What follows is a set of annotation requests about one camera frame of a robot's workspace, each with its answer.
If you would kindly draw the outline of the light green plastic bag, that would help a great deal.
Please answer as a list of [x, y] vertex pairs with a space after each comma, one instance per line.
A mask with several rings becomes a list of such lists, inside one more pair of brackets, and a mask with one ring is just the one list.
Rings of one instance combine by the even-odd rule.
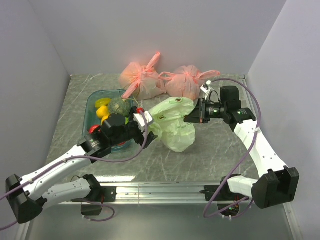
[[195, 102], [187, 97], [169, 97], [149, 110], [154, 123], [148, 130], [168, 149], [184, 152], [196, 140], [194, 124], [184, 122], [194, 109]]

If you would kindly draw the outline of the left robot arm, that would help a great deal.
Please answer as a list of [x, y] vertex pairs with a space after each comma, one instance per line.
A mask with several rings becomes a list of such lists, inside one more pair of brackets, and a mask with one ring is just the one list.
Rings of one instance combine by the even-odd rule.
[[148, 131], [154, 122], [152, 115], [134, 108], [129, 120], [118, 113], [111, 114], [102, 125], [82, 138], [68, 152], [50, 164], [24, 176], [13, 174], [5, 181], [7, 199], [18, 224], [27, 223], [43, 210], [67, 201], [101, 203], [103, 190], [99, 181], [87, 174], [80, 179], [59, 184], [69, 174], [95, 162], [105, 162], [112, 148], [134, 140], [143, 150], [156, 135]]

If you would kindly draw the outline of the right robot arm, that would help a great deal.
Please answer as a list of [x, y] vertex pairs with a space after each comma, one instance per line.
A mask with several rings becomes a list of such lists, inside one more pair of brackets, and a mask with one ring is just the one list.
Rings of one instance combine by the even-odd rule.
[[207, 83], [200, 90], [196, 107], [184, 118], [184, 122], [206, 124], [211, 119], [222, 119], [246, 147], [259, 176], [252, 179], [231, 172], [222, 179], [211, 198], [222, 196], [231, 200], [241, 195], [253, 200], [260, 209], [292, 202], [300, 174], [295, 167], [288, 167], [281, 160], [257, 125], [258, 120], [253, 112], [242, 107], [239, 89], [223, 86], [218, 102], [211, 101], [214, 89]]

